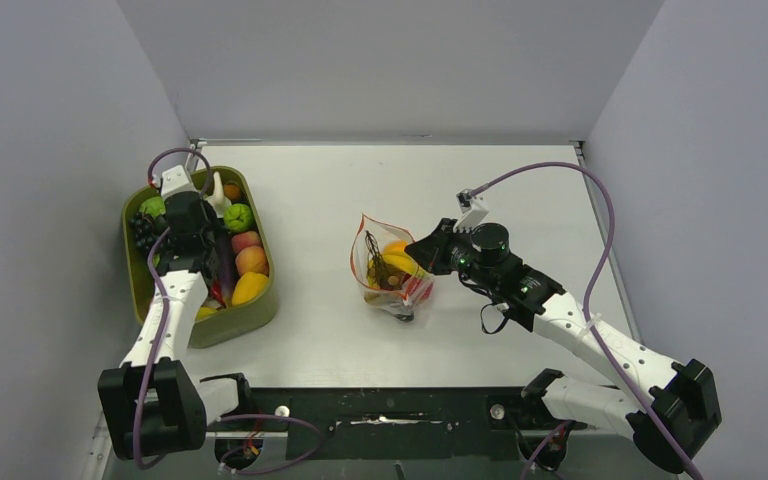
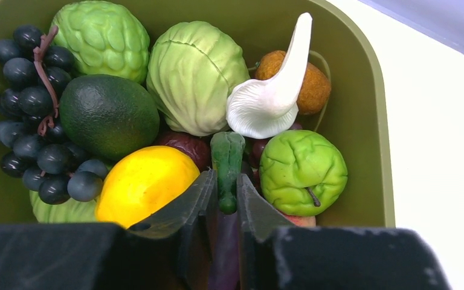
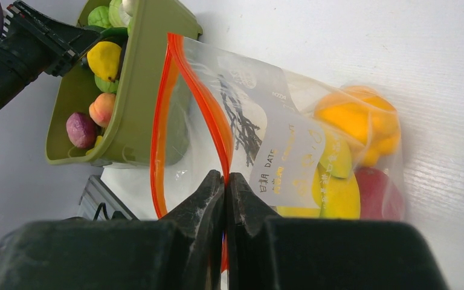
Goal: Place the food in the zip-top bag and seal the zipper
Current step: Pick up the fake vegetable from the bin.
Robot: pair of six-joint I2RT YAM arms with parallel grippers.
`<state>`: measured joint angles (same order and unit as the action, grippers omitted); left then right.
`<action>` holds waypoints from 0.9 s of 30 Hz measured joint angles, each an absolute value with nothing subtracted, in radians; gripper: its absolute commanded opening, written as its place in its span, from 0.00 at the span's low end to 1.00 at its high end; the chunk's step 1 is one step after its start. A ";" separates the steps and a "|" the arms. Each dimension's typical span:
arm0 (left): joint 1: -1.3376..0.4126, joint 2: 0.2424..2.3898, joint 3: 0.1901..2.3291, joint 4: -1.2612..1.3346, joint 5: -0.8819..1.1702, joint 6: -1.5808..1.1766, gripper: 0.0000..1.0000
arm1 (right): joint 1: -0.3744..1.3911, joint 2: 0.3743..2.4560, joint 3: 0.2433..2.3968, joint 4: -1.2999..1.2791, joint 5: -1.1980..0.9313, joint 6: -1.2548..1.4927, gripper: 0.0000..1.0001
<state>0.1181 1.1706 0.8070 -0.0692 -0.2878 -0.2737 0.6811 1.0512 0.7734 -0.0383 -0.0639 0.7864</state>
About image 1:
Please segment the clear zip bag orange zipper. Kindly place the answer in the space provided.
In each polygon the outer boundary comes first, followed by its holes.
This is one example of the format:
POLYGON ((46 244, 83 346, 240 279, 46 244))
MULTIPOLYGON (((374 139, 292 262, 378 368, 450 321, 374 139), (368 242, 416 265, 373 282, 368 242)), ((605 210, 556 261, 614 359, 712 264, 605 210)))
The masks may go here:
POLYGON ((406 253, 413 241, 408 230, 364 214, 350 253, 364 303, 403 323, 415 319, 434 286, 431 274, 406 253))

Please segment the white toy garlic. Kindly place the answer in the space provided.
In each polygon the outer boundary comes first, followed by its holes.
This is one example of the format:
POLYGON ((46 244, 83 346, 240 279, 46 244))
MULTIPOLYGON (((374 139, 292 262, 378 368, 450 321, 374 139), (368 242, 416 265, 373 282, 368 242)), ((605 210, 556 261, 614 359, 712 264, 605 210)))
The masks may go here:
POLYGON ((213 207, 216 216, 222 219, 233 203, 225 194, 224 184, 219 172, 212 174, 212 181, 212 192, 206 196, 206 201, 213 207))

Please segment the orange toy bell pepper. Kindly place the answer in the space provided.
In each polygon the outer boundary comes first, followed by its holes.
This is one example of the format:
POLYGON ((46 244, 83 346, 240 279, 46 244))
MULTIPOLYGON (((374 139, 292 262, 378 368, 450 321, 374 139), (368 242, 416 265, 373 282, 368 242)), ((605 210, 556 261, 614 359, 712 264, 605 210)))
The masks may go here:
POLYGON ((395 253, 403 253, 405 251, 406 246, 409 245, 408 241, 405 240, 396 240, 393 242, 388 243, 382 250, 382 254, 395 254, 395 253))

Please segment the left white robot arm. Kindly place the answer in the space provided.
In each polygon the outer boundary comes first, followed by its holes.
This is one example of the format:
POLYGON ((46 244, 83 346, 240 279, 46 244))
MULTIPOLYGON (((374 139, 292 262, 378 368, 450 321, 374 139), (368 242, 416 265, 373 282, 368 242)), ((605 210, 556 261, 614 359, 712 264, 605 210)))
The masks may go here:
POLYGON ((217 281, 218 218, 199 193, 164 199, 167 229, 148 256, 155 283, 148 315, 119 367, 97 389, 116 456, 149 468, 165 455, 199 449, 209 425, 239 409, 241 374, 193 382, 182 357, 217 281))

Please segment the red toy apple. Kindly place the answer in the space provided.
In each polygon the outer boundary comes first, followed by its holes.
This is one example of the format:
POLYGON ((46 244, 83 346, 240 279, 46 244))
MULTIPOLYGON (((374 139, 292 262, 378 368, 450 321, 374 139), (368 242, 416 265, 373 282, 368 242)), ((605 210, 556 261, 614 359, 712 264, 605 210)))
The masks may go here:
POLYGON ((434 285, 434 277, 430 274, 422 274, 410 277, 406 283, 406 292, 414 304, 425 302, 431 295, 434 285))

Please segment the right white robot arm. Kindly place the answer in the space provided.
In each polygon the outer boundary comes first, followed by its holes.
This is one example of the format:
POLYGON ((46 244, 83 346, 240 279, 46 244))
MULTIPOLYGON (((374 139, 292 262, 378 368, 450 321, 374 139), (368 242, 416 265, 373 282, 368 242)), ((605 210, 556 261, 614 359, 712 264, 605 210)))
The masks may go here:
POLYGON ((713 372, 638 343, 602 319, 589 319, 563 286, 527 265, 498 223, 458 231, 444 218, 405 252, 433 275, 455 273, 503 309, 506 318, 563 347, 606 379, 589 384, 546 369, 524 389, 524 417, 545 427, 572 420, 631 440, 655 466, 681 474, 722 421, 713 372))

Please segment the yellow toy banana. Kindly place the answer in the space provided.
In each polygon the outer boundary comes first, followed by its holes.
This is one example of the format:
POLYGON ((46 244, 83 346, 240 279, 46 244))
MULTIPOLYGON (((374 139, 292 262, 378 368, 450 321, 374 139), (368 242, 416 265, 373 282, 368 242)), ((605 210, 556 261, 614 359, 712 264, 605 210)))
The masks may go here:
POLYGON ((410 277, 425 274, 425 271, 417 264, 417 262, 404 252, 383 254, 383 258, 387 263, 395 266, 401 271, 403 277, 401 288, 410 277))

